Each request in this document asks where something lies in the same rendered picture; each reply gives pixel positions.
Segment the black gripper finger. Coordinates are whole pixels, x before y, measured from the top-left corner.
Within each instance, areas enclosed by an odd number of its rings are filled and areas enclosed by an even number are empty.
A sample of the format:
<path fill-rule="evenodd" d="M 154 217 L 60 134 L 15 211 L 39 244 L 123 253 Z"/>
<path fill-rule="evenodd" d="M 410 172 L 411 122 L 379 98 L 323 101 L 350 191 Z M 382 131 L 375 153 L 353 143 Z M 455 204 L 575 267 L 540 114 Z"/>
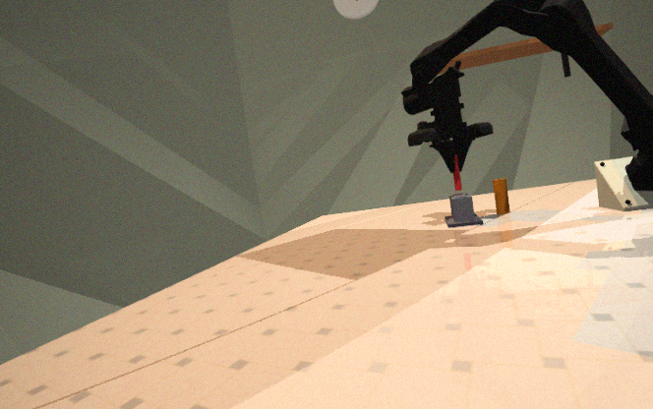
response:
<path fill-rule="evenodd" d="M 461 172 L 467 152 L 475 138 L 461 139 L 454 142 L 455 154 L 457 156 L 459 171 Z"/>
<path fill-rule="evenodd" d="M 454 140 L 439 142 L 439 143 L 430 145 L 430 147 L 434 148 L 436 151 L 439 152 L 439 154 L 443 158 L 443 160 L 445 162 L 445 165 L 447 166 L 449 172 L 451 174 L 455 173 Z"/>

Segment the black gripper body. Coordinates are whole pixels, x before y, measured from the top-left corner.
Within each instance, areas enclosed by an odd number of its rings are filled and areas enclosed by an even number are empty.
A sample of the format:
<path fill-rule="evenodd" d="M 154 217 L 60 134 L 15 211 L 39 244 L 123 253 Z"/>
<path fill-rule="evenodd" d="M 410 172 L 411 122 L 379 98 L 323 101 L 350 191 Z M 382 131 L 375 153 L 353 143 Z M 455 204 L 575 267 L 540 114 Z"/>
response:
<path fill-rule="evenodd" d="M 409 134 L 408 146 L 420 146 L 423 142 L 432 142 L 433 145 L 450 141 L 450 138 L 454 141 L 477 139 L 494 133 L 489 122 L 466 126 L 460 113 L 460 109 L 464 108 L 464 105 L 459 103 L 458 99 L 439 101 L 433 105 L 433 108 L 431 116 L 435 116 L 436 128 L 420 129 Z"/>

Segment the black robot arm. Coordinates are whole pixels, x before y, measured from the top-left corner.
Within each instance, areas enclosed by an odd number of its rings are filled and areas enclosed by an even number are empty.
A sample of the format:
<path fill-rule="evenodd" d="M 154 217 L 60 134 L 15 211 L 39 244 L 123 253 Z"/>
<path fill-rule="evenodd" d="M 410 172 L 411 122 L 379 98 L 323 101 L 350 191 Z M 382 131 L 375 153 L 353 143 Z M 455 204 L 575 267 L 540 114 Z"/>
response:
<path fill-rule="evenodd" d="M 452 58 L 498 27 L 537 37 L 576 61 L 624 115 L 621 134 L 633 150 L 639 149 L 625 167 L 632 188 L 653 191 L 653 95 L 596 32 L 583 0 L 494 0 L 414 59 L 412 86 L 402 92 L 406 112 L 413 115 L 439 101 L 458 99 L 456 79 L 464 73 L 449 67 L 437 75 Z"/>

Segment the dark red peg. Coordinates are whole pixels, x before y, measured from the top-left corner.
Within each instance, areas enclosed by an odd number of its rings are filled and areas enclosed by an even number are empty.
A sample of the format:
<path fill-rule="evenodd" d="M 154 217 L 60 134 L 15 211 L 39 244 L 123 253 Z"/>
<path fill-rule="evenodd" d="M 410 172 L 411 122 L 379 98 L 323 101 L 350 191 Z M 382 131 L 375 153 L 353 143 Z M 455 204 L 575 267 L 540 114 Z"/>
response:
<path fill-rule="evenodd" d="M 455 155 L 455 173 L 453 173 L 453 178 L 454 178 L 455 190 L 456 191 L 462 190 L 459 165 L 458 165 L 458 160 L 456 155 Z"/>

